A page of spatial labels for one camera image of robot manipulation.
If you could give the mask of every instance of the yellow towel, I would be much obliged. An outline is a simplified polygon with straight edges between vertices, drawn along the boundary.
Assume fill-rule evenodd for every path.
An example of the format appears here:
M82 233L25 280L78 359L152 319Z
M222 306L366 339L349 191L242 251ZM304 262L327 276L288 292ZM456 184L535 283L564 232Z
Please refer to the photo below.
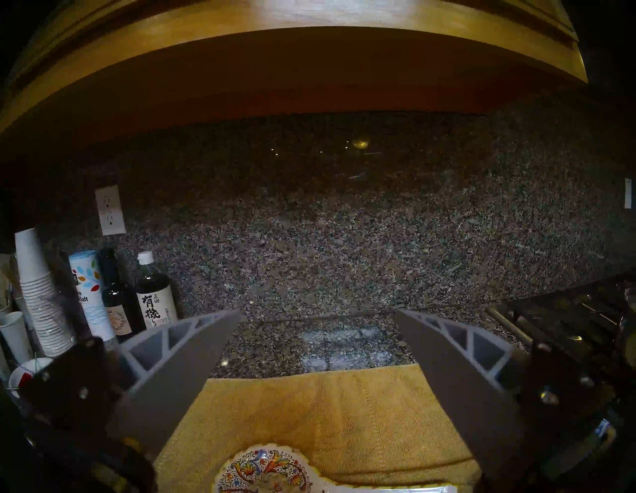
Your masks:
M471 485L481 474L420 367L406 365L208 380L155 462L159 489L210 493L223 463L259 443L296 448L347 484Z

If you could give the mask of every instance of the wooden cabinet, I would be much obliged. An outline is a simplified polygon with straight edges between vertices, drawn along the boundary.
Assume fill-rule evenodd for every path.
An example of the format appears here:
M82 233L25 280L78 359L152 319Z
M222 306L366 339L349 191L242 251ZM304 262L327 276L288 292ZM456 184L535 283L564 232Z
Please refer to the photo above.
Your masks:
M0 155L281 113L479 113L585 81L556 0L90 0L16 63Z

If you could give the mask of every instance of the stack of paper cups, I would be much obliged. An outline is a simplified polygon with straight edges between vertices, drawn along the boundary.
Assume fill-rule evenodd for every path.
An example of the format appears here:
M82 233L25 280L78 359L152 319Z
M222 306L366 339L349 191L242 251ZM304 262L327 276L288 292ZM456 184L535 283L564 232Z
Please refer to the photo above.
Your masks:
M33 328L46 356L59 356L74 344L62 307L52 302L57 294L35 229L15 234L20 287L31 313Z
M95 250L77 252L69 257L69 263L90 332L106 342L115 337L115 332L102 301L104 279L99 272L96 255Z

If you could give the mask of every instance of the bottle label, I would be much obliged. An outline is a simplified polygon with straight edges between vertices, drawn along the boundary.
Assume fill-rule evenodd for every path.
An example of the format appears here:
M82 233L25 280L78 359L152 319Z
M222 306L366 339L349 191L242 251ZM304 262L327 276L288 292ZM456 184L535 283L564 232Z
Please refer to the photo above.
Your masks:
M106 311L108 312L108 318L111 321L115 335L128 335L132 332L123 306L106 307Z
M177 310L174 308L170 286L156 293L137 293L137 299L147 329L177 321Z

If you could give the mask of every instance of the granite backsplash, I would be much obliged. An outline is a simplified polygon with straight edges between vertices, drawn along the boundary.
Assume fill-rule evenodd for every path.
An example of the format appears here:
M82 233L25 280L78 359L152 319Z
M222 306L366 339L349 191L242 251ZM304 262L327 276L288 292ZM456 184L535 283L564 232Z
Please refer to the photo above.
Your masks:
M586 92L491 115L293 115L94 146L21 207L50 254L153 250L183 317L301 319L483 303L632 266L632 128ZM355 139L368 142L363 149ZM127 234L94 189L118 183Z

